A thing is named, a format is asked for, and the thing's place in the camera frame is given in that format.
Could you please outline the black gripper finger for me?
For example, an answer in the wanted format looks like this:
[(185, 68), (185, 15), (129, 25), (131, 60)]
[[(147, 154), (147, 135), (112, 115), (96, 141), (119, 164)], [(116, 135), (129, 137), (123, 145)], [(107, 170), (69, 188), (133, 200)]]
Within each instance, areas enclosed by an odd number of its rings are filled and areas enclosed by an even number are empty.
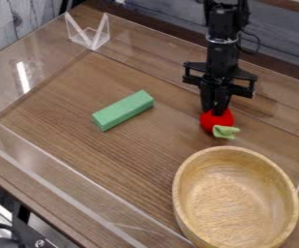
[(232, 94), (228, 85), (219, 85), (215, 88), (215, 97), (213, 97), (213, 115), (221, 116), (231, 100)]
[(215, 87), (209, 83), (203, 81), (200, 83), (199, 90), (200, 90), (201, 110), (207, 112), (213, 108)]

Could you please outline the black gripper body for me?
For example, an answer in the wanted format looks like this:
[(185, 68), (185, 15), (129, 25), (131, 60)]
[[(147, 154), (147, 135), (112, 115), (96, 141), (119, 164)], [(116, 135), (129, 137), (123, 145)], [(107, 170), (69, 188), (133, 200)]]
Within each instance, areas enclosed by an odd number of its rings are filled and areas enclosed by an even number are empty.
[[(255, 91), (255, 82), (257, 77), (245, 72), (239, 66), (235, 66), (225, 76), (216, 76), (208, 73), (205, 62), (189, 62), (184, 64), (183, 83), (200, 86), (203, 81), (207, 81), (209, 85), (221, 86), (225, 85), (232, 95), (251, 98)], [(244, 80), (248, 82), (247, 86), (241, 86), (233, 83), (233, 80)]]

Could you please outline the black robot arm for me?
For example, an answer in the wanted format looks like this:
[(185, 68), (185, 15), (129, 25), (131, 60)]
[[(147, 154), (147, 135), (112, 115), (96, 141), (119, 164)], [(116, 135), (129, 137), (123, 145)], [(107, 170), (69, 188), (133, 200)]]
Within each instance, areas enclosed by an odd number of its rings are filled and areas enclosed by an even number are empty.
[(235, 3), (203, 1), (208, 43), (204, 62), (187, 61), (183, 83), (196, 85), (204, 112), (221, 116), (232, 95), (252, 98), (257, 76), (237, 66), (240, 32), (248, 24), (247, 0)]

